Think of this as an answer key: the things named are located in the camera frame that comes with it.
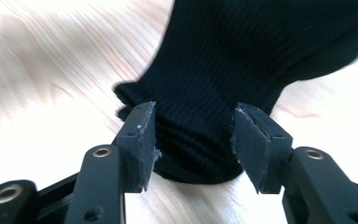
ribbed fabric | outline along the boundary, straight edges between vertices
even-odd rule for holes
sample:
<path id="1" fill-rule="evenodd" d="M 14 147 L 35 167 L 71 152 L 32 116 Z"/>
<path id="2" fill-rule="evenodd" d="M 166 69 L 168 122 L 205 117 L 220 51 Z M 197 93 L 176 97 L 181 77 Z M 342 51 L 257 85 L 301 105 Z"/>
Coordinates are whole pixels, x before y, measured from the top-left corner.
<path id="1" fill-rule="evenodd" d="M 283 88 L 358 55 L 358 0 L 176 0 L 146 73 L 115 88 L 126 105 L 157 102 L 155 172 L 216 184 L 242 171 L 229 139 L 238 102 L 270 113 Z"/>

folded fabric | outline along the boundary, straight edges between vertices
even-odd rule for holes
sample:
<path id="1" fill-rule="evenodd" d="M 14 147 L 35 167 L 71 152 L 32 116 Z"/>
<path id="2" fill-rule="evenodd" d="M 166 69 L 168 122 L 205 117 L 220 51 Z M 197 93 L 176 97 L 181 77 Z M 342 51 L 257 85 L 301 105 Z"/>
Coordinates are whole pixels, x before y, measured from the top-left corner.
<path id="1" fill-rule="evenodd" d="M 238 102 L 270 113 L 283 88 L 358 56 L 358 0 L 176 0 L 156 58 L 115 87 L 126 105 L 157 102 L 155 172 L 217 184 L 241 172 L 229 139 Z"/>

wood grain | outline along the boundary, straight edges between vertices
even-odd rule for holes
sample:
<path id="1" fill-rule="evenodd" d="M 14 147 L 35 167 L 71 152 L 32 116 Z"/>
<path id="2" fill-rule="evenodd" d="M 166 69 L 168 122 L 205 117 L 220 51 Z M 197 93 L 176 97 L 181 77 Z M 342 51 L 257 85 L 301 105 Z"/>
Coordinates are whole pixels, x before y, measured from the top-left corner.
<path id="1" fill-rule="evenodd" d="M 172 3 L 0 1 L 0 183 L 42 189 L 112 141 L 122 125 L 112 86 L 153 61 Z M 295 147 L 330 153 L 358 182 L 358 60 L 289 86 L 272 117 Z M 127 214 L 129 223 L 284 223 L 280 199 L 256 195 L 246 175 L 216 186 L 152 175 L 148 192 L 127 195 Z"/>

black sock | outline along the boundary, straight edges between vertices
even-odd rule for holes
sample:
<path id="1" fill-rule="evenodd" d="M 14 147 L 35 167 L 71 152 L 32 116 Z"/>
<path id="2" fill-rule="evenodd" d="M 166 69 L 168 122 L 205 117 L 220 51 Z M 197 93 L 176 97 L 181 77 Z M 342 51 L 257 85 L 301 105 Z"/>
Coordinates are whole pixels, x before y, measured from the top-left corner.
<path id="1" fill-rule="evenodd" d="M 358 0 L 176 0 L 146 73 L 115 88 L 132 108 L 157 102 L 155 172 L 216 184 L 242 171 L 229 139 L 238 102 L 270 113 L 282 89 L 358 55 Z"/>

